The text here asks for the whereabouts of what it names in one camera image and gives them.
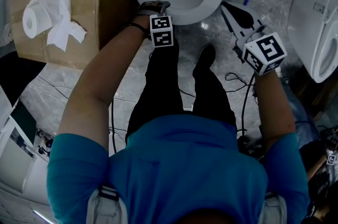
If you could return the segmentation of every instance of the black wristband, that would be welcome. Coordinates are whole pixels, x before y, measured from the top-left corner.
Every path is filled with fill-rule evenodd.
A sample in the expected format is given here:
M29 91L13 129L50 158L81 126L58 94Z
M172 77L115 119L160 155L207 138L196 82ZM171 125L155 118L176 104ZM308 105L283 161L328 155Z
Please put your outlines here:
M134 27L137 27L139 28L145 35L148 39L151 39L151 36L150 36L150 33L148 30L146 30L145 28L143 28L141 25L139 24L136 24L136 23L130 23L128 26L134 26Z

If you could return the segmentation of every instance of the toilet paper roll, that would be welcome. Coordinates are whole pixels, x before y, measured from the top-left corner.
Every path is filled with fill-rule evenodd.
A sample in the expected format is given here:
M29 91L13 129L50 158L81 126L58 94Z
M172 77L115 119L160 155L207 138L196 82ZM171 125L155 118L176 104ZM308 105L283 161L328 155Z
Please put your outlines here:
M40 4L32 4L26 8L22 23L26 35L31 39L52 27L48 13Z

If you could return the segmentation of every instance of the gray tile floor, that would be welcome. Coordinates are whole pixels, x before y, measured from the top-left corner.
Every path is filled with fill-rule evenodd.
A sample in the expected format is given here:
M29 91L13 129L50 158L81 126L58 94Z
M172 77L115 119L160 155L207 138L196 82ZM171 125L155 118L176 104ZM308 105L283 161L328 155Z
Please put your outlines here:
M244 0L226 1L244 2ZM289 43L286 30L292 1L251 0L249 3L249 6L262 16L262 20L281 36L289 54L282 68L287 64L300 64L298 56ZM206 43L213 43L216 47L217 58L212 70L221 80L226 90L234 90L241 87L239 81L225 81L224 76L227 72L235 72L245 80L250 80L253 71L246 64L242 64L232 51L233 47L229 44L231 34L219 10L202 22L177 27L176 37L180 43L179 86L182 90L194 94L192 70L201 48ZM145 41L116 92L114 123L115 128L122 129L116 130L122 138L125 135L123 130L127 129L130 114L145 85L144 74L151 51L151 43ZM67 98L80 75L81 71L47 64L39 76L27 86L22 94L22 101L37 120L39 128L50 134L54 134L57 131ZM241 128L240 117L245 93L246 88L243 88L238 92L228 94L231 108L237 116L239 129ZM182 95L182 99L184 107L191 108L194 98ZM258 106L250 94L246 105L245 128L248 129L250 135L258 137L260 135L259 125ZM118 150L123 147L122 139L117 136Z

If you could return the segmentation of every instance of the blue t-shirt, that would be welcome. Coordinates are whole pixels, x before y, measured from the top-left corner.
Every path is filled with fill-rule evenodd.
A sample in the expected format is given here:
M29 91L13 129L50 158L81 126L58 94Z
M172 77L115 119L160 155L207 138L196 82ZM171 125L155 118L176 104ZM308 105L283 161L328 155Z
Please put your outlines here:
M55 219L85 223L88 199L102 184L118 191L129 223L171 224L191 211L214 208L253 224L270 191L285 199L287 222L300 223L309 203L295 134L277 141L261 165L238 152L233 126L193 115L152 120L112 157L87 138L57 136L48 167Z

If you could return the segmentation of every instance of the shoulder strap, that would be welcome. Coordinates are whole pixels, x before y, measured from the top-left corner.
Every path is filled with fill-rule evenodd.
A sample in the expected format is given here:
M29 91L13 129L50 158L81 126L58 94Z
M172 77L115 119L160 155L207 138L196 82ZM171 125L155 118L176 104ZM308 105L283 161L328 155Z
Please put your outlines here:
M127 208L117 191L108 186L94 190L87 207L87 224L128 224Z
M265 197L259 224L286 224L287 210L283 197L268 193Z

